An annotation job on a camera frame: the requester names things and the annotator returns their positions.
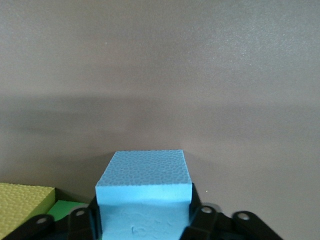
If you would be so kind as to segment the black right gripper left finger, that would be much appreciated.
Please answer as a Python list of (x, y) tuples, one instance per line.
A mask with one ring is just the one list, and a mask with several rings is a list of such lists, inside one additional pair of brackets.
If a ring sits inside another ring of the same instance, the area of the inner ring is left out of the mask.
[(55, 221), (51, 214), (31, 217), (4, 238), (6, 240), (101, 240), (103, 236), (100, 209), (94, 197)]

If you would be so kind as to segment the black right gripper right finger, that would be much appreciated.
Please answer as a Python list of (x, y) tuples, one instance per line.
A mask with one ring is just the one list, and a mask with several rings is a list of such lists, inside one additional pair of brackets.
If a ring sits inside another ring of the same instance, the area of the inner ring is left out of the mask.
[(192, 184), (189, 225), (181, 240), (281, 240), (271, 227), (250, 211), (237, 211), (231, 217), (203, 203), (196, 185)]

